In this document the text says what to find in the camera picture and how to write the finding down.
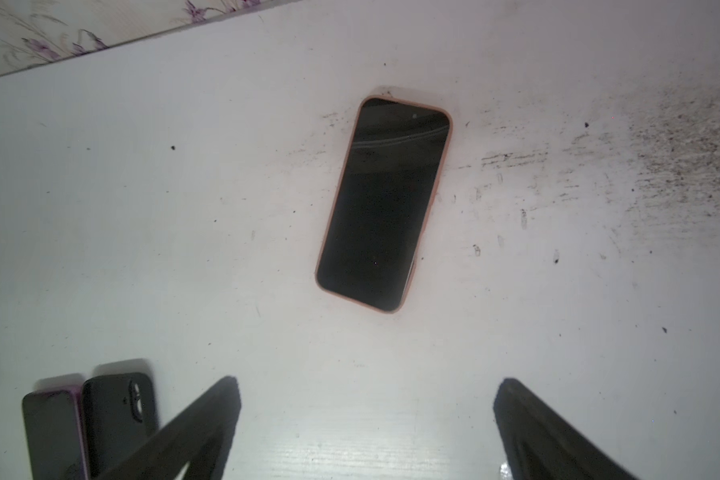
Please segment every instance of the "phone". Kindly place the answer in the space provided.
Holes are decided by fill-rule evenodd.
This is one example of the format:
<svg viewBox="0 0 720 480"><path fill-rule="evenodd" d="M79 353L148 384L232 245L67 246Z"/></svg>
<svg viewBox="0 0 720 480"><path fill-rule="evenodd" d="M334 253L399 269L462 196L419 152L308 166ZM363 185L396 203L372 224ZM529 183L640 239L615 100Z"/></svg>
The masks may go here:
<svg viewBox="0 0 720 480"><path fill-rule="evenodd" d="M143 373L88 380L83 384L83 412L93 478L119 465L157 431L152 380Z"/></svg>
<svg viewBox="0 0 720 480"><path fill-rule="evenodd" d="M21 402L34 480L88 478L80 388L33 392Z"/></svg>
<svg viewBox="0 0 720 480"><path fill-rule="evenodd" d="M382 312L400 308L450 136L443 110L362 102L318 261L321 288Z"/></svg>

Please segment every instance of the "phone with purple edge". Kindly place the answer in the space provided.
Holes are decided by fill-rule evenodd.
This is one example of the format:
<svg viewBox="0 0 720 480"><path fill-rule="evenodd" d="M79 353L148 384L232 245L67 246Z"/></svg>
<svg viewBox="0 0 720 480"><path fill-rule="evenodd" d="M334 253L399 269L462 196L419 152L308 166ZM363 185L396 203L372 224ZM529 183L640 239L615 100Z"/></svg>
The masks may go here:
<svg viewBox="0 0 720 480"><path fill-rule="evenodd" d="M32 392L21 408L33 480L87 480L80 388Z"/></svg>

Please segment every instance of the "phone screen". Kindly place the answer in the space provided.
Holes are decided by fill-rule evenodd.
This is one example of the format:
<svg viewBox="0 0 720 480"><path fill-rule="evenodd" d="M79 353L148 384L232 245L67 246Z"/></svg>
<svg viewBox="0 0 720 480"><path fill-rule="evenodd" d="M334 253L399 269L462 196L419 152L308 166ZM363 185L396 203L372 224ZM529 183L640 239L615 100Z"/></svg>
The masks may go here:
<svg viewBox="0 0 720 480"><path fill-rule="evenodd" d="M387 312L402 304L450 130L440 110L365 101L317 268L320 286Z"/></svg>
<svg viewBox="0 0 720 480"><path fill-rule="evenodd" d="M22 408L33 480L85 480L75 394L67 390L30 393Z"/></svg>

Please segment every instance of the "wallpaper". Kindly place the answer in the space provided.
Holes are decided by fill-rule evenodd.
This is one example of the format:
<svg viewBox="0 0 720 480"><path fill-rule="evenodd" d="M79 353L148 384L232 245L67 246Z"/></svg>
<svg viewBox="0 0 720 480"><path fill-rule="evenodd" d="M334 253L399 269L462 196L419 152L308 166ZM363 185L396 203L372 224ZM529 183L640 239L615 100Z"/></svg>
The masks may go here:
<svg viewBox="0 0 720 480"><path fill-rule="evenodd" d="M0 0L0 75L87 55L267 0Z"/></svg>

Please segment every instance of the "table surface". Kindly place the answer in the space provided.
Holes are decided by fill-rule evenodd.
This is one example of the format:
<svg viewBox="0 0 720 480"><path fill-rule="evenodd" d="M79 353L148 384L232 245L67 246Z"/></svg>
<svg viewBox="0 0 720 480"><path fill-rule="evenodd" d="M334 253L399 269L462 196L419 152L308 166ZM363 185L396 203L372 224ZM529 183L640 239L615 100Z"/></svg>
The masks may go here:
<svg viewBox="0 0 720 480"><path fill-rule="evenodd" d="M454 119L392 315L314 280L369 94ZM304 0L0 78L0 479L39 380L132 359L162 422L239 379L225 478L496 478L505 377L720 478L720 0Z"/></svg>

